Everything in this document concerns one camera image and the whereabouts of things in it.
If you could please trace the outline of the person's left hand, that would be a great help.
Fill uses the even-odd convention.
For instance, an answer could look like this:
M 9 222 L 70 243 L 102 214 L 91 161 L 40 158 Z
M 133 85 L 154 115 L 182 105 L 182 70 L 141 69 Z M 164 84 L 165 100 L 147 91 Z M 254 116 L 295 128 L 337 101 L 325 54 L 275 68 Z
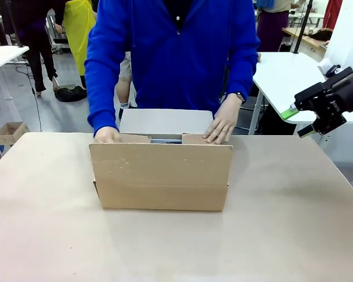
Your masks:
M 222 144 L 230 140 L 236 127 L 240 107 L 243 103 L 239 93 L 230 93 L 222 102 L 213 122 L 203 134 L 207 143 Z

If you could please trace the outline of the person's right hand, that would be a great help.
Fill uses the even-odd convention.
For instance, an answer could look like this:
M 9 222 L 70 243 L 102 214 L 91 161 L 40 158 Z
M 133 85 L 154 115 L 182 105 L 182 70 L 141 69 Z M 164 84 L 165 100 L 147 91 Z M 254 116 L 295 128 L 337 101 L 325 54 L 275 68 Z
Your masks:
M 121 135 L 116 128 L 105 126 L 96 132 L 94 141 L 97 143 L 116 143 L 121 141 Z

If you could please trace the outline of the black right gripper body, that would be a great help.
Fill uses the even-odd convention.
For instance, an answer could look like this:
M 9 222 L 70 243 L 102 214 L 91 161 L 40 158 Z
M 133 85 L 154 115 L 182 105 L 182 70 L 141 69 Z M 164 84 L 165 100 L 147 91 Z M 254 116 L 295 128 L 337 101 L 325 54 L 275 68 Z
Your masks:
M 353 112 L 353 68 L 347 67 L 323 83 L 324 98 L 321 115 Z

